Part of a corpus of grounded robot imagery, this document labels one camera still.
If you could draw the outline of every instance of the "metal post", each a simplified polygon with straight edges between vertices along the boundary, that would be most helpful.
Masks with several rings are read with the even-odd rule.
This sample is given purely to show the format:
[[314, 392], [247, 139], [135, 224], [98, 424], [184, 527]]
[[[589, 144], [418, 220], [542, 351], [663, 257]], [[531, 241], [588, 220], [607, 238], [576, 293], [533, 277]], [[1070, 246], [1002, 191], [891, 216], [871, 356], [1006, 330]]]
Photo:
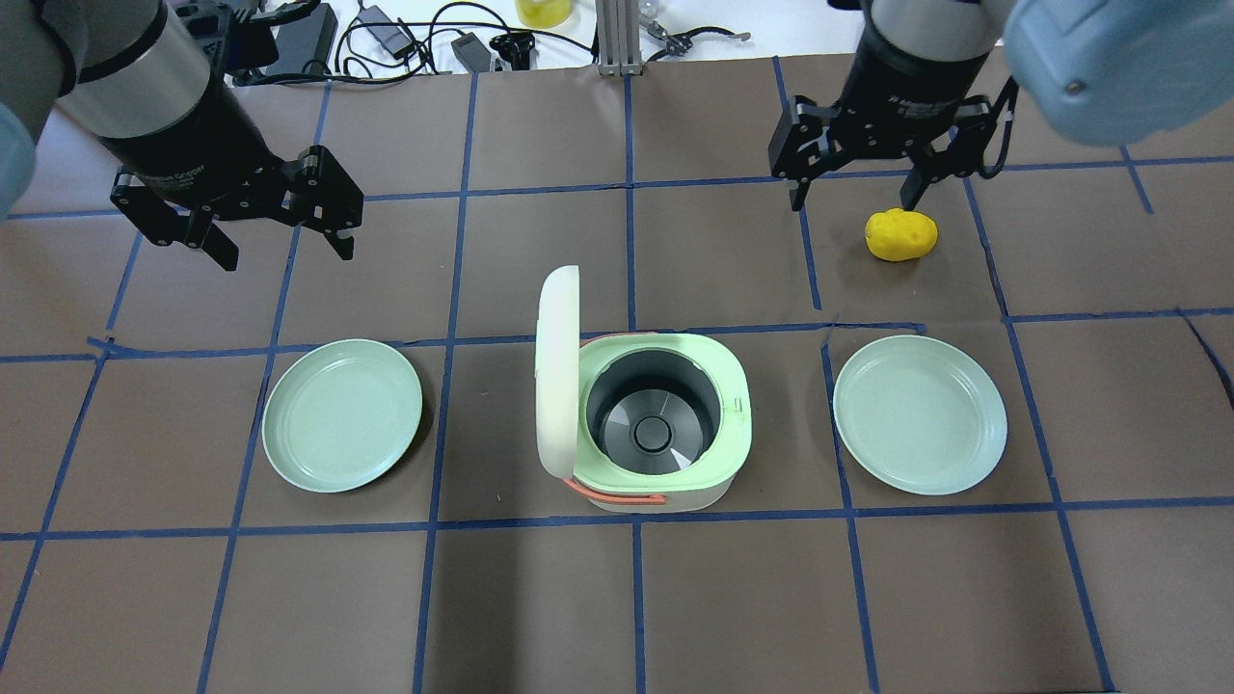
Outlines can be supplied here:
[[638, 0], [596, 0], [600, 74], [643, 74], [638, 41]]

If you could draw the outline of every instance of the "yellow toy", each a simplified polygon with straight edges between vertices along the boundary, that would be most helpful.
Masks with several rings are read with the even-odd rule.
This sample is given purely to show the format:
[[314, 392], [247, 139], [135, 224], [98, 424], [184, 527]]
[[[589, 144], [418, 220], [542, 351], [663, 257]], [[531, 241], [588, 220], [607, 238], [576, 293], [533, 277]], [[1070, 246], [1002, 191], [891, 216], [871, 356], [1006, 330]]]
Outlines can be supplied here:
[[938, 225], [921, 212], [892, 207], [865, 222], [865, 245], [875, 258], [897, 263], [921, 258], [938, 243]]

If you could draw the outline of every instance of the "yellow object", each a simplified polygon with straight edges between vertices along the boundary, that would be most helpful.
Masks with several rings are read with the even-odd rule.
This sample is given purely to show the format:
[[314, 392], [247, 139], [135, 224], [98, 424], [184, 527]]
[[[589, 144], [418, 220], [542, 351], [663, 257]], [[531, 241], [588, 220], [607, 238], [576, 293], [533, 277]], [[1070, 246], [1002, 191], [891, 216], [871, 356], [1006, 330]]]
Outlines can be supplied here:
[[921, 212], [892, 207], [865, 222], [865, 245], [875, 258], [900, 262], [921, 258], [938, 243], [938, 225]]
[[571, 0], [516, 0], [518, 21], [531, 28], [549, 28], [570, 16]]

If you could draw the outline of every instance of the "plate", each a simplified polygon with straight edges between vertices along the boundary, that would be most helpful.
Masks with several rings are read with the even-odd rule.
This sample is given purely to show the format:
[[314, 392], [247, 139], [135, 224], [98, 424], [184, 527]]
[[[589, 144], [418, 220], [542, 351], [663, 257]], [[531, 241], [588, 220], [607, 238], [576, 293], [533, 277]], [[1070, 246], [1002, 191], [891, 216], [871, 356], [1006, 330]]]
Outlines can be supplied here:
[[381, 342], [343, 340], [308, 352], [274, 385], [262, 445], [291, 484], [346, 491], [399, 461], [422, 411], [420, 377], [406, 357]]
[[835, 379], [835, 429], [874, 477], [955, 494], [998, 464], [1007, 410], [990, 374], [955, 347], [896, 335], [860, 348]]

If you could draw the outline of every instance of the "open lid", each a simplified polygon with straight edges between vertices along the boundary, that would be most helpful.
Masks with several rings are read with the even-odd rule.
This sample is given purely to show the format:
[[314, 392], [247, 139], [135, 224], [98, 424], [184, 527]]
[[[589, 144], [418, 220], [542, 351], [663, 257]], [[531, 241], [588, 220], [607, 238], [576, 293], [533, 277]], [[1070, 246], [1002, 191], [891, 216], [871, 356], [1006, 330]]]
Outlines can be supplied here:
[[536, 322], [536, 446], [553, 477], [574, 477], [579, 451], [579, 265], [553, 270]]

